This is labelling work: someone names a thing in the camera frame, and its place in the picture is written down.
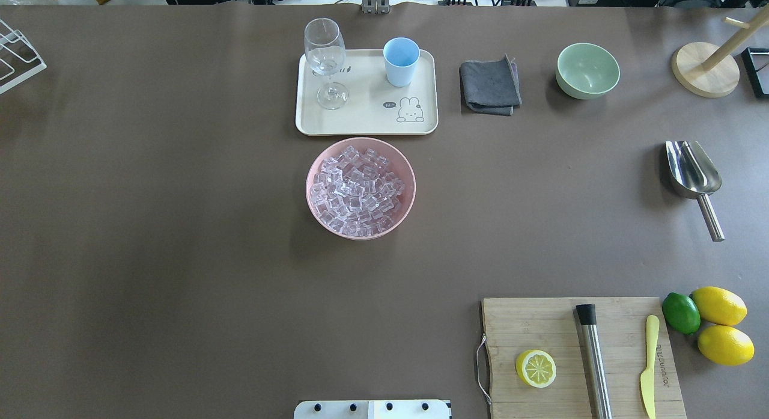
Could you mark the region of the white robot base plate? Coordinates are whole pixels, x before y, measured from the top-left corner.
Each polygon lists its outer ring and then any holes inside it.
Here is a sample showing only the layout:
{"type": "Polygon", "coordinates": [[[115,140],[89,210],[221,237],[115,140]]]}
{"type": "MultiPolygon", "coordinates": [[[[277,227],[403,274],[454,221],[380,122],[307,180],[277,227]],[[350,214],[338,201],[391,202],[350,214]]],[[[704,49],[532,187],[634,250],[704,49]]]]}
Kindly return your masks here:
{"type": "Polygon", "coordinates": [[[449,400],[305,400],[294,418],[451,418],[449,400]]]}

